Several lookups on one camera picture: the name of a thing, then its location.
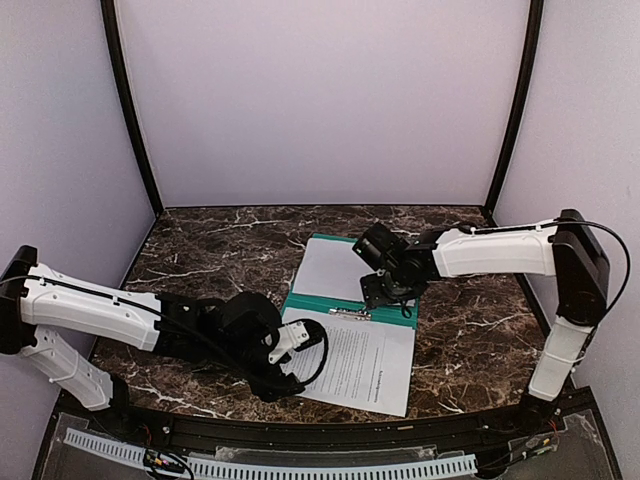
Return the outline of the green plastic folder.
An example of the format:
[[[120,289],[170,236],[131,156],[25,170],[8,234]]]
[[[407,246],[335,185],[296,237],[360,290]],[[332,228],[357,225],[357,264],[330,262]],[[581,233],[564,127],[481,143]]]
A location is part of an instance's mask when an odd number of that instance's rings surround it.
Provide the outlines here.
[[[286,297],[284,307],[295,308],[306,311],[313,311],[322,314],[328,314],[330,308],[346,308],[351,310],[364,309],[372,315],[371,322],[386,323],[397,326],[409,327],[415,329],[417,327],[418,306],[416,302],[409,302],[409,313],[403,314],[402,307],[399,305],[383,306],[376,309],[368,309],[365,302],[353,302],[338,299],[330,299],[324,297],[298,295],[293,293],[293,282],[289,294]]]

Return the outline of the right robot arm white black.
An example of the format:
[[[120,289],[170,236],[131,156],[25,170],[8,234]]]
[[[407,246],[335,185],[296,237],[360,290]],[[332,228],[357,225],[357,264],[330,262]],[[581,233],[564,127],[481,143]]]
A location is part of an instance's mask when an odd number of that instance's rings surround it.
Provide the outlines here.
[[[478,275],[516,278],[535,313],[542,311],[533,291],[533,275],[553,278],[555,318],[530,377],[526,395],[551,403],[582,361],[599,324],[619,301],[609,293],[610,261],[597,232],[610,235],[629,250],[611,228],[564,209],[554,219],[517,226],[457,225],[426,230],[405,240],[381,223],[368,228],[353,250],[371,269],[361,278],[369,310],[405,306],[436,281]]]

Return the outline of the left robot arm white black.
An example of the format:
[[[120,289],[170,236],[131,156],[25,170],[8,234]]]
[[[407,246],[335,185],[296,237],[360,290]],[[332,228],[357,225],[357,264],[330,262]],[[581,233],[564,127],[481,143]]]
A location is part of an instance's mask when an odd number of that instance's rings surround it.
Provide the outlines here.
[[[264,295],[222,300],[116,290],[63,275],[23,245],[1,275],[2,353],[27,360],[89,411],[127,409],[127,383],[92,365],[58,336],[60,328],[159,357],[219,363],[265,402],[305,389],[282,366],[308,340],[308,330],[301,321],[284,324]]]

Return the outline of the printed paper sheet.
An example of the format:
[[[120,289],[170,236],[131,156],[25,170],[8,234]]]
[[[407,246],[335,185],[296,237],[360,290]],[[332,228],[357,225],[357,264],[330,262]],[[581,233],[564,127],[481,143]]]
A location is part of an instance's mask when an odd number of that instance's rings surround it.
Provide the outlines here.
[[[403,417],[407,413],[415,331],[386,323],[343,319],[289,308],[284,320],[318,321],[329,351],[320,376],[302,398]]]

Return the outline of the white paper sheet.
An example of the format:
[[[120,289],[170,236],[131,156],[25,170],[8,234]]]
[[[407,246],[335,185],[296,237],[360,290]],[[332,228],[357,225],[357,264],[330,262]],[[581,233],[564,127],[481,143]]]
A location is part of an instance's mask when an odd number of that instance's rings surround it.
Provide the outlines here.
[[[306,244],[293,293],[364,302],[360,279],[373,270],[353,251],[355,239],[314,234]]]

